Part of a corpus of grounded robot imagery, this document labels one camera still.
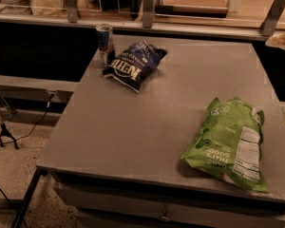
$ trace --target floor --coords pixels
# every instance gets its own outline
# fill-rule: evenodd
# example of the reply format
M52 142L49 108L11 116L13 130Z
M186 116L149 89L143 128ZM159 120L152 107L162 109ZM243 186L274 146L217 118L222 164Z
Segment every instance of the floor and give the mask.
M9 116L5 108L1 108L1 112L6 120ZM5 125L11 135L18 139L27 136L43 114L41 111L18 109L10 122L5 121ZM59 113L48 113L28 137L17 141L19 150L14 148L13 143L6 143L4 147L0 147L0 188L9 199L22 199L26 194L35 171L35 164L59 116ZM4 142L9 140L7 137L3 138ZM76 221L74 209L67 207L52 190L52 184L51 175L39 179L25 215L27 226L29 228L83 227ZM0 210L0 228L11 227L15 215L12 210Z

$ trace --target beverage can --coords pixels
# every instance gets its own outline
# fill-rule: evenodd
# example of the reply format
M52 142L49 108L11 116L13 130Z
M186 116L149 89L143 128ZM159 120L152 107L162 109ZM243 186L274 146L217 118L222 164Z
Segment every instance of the beverage can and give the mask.
M115 59L113 27L109 24L99 24L96 26L96 33L101 61L105 66Z

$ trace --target chip bag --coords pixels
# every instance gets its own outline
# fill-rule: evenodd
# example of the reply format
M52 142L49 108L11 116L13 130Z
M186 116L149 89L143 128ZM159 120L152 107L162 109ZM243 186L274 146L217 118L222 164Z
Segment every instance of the chip bag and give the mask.
M259 169L263 112L235 97L225 103L214 99L206 113L199 134L181 159L220 180L268 193Z
M157 48L146 42L138 42L124 50L103 70L105 78L113 77L137 93L142 82L157 69L167 50Z

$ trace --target nutrition label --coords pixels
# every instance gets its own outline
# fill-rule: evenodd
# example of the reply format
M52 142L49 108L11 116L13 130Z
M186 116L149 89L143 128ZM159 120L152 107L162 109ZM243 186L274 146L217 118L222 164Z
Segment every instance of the nutrition label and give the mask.
M259 139L254 129L243 127L237 146L233 172L251 181L259 181Z

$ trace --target table top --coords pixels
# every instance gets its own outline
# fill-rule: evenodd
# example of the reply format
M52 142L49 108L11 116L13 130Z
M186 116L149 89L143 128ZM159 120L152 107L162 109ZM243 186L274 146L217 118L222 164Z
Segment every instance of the table top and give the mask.
M137 94L103 78L96 53L44 149L39 167L236 197L285 201L285 124L251 44L114 35L117 54L146 41L168 50ZM261 171L269 194L242 190L181 161L218 97L265 113Z

